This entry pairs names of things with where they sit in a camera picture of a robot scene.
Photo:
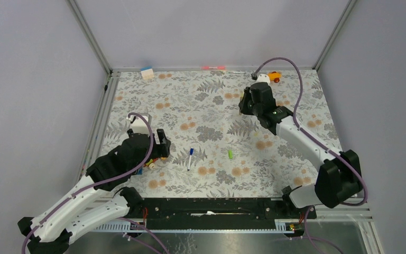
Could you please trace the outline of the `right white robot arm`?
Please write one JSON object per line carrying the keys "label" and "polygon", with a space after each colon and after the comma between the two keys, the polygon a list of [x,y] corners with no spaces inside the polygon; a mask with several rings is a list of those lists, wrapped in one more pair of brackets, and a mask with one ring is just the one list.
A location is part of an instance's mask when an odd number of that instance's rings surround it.
{"label": "right white robot arm", "polygon": [[357,153],[329,148],[314,134],[304,130],[295,121],[291,110],[276,104],[268,83],[259,82],[246,87],[239,111],[256,116],[262,127],[294,146],[318,172],[314,184],[284,194],[282,211],[287,217],[295,218],[304,207],[311,205],[334,208],[364,189]]}

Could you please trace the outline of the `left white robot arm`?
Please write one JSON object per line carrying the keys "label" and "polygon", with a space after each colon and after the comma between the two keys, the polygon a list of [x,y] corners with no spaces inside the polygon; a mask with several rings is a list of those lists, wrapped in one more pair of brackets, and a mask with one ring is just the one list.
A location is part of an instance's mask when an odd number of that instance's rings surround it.
{"label": "left white robot arm", "polygon": [[133,187],[121,187],[147,162],[167,158],[171,141],[163,129],[156,134],[128,131],[128,139],[101,156],[76,185],[53,207],[17,225],[25,236],[22,253],[65,253],[86,233],[119,217],[137,217],[146,211]]}

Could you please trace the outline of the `pink marker pen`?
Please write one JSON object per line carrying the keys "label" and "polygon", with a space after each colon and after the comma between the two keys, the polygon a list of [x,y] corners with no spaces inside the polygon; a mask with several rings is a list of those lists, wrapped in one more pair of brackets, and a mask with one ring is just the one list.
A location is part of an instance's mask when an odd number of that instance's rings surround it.
{"label": "pink marker pen", "polygon": [[201,70],[225,70],[225,66],[202,66],[200,67]]}

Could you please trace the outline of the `white pen with blue tip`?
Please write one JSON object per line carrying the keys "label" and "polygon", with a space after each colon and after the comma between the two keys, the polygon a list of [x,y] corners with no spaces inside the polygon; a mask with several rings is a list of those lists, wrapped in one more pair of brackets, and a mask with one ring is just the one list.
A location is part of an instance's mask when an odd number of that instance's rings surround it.
{"label": "white pen with blue tip", "polygon": [[190,171],[190,169],[191,169],[192,157],[193,157],[193,155],[190,154],[190,155],[189,155],[189,158],[188,158],[188,163],[187,163],[187,171]]}

